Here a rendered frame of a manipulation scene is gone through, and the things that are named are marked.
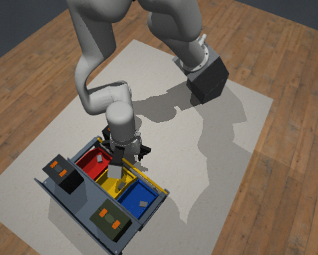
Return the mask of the yellow bin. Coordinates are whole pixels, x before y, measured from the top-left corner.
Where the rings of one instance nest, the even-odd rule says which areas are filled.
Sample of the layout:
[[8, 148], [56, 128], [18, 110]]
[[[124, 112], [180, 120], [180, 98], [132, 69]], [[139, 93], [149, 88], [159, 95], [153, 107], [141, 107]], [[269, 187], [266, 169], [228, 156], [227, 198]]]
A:
[[[137, 181], [134, 174], [123, 167], [123, 176], [121, 179], [113, 179], [107, 177], [108, 169], [96, 180], [96, 182], [102, 186], [113, 198], [116, 200], [119, 196], [135, 181]], [[121, 182], [126, 183], [125, 186], [120, 190], [118, 186]], [[118, 194], [117, 194], [118, 193]], [[117, 194], [117, 195], [116, 195]]]

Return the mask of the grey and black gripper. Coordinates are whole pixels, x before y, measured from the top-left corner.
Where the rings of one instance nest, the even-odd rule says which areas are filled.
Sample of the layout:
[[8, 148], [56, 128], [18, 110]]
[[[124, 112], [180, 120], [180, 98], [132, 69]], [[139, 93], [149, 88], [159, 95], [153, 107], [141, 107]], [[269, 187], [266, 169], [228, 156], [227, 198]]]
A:
[[147, 155], [151, 152], [151, 148], [142, 145], [141, 137], [136, 137], [135, 140], [128, 145], [119, 145], [113, 142], [112, 136], [110, 134], [110, 140], [103, 140], [102, 145], [109, 149], [111, 153], [114, 153], [113, 151], [115, 150], [115, 146], [124, 147], [124, 154], [138, 155], [138, 161], [141, 161], [144, 155]]

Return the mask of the dark grey shelf rack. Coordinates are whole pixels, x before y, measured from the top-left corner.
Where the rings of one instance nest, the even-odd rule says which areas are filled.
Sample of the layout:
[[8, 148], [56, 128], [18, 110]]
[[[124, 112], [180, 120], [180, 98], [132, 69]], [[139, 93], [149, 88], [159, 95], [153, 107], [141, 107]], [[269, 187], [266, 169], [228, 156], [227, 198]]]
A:
[[[117, 202], [106, 190], [104, 190], [87, 173], [85, 173], [75, 164], [93, 146], [95, 146], [95, 148], [100, 147], [103, 149], [97, 138], [102, 140], [100, 136], [94, 137], [72, 159], [67, 157], [67, 161], [72, 164], [79, 174], [84, 178], [84, 181], [71, 194], [68, 194], [66, 191], [60, 188], [50, 177], [45, 179], [42, 183], [36, 178], [34, 178], [34, 180], [106, 253], [109, 255], [122, 255], [122, 249], [135, 235], [137, 230], [141, 231], [144, 228], [146, 223], [151, 219], [153, 214], [165, 201], [165, 198], [170, 194], [170, 192], [165, 188], [164, 191], [167, 192], [167, 195], [164, 192], [159, 194], [156, 190], [150, 187], [146, 182], [144, 182], [141, 178], [139, 178], [136, 174], [123, 165], [127, 170], [137, 177], [137, 180], [140, 179], [143, 181], [159, 195], [143, 214], [140, 220], [138, 220], [123, 205]], [[113, 157], [105, 149], [103, 150]], [[57, 201], [55, 197], [58, 198], [60, 202]], [[128, 228], [128, 230], [126, 230], [117, 243], [112, 241], [108, 236], [101, 232], [101, 230], [99, 230], [99, 228], [97, 228], [97, 226], [95, 226], [95, 224], [93, 224], [93, 222], [90, 220], [90, 217], [95, 211], [98, 210], [98, 208], [105, 202], [107, 198], [112, 201], [119, 209], [121, 209], [131, 219], [132, 222], [131, 226]], [[86, 229], [86, 227], [91, 232]]]

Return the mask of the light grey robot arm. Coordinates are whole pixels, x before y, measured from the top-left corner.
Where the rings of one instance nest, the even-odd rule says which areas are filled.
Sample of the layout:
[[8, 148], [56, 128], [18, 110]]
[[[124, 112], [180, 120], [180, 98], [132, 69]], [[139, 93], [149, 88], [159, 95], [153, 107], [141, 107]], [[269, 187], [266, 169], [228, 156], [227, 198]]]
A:
[[[121, 80], [88, 90], [86, 80], [115, 52], [117, 45], [111, 23], [120, 22], [125, 17], [132, 1], [66, 0], [82, 49], [75, 70], [77, 93], [87, 114], [106, 112], [112, 139], [119, 145], [128, 145], [141, 135], [135, 128], [130, 86]], [[183, 69], [196, 72], [206, 65], [209, 59], [208, 48], [204, 45], [207, 35], [203, 34], [199, 40], [202, 19], [197, 0], [137, 1], [144, 10], [150, 11], [150, 32], [180, 59]], [[107, 177], [122, 178], [124, 150], [124, 147], [115, 146], [113, 158], [108, 163]]]

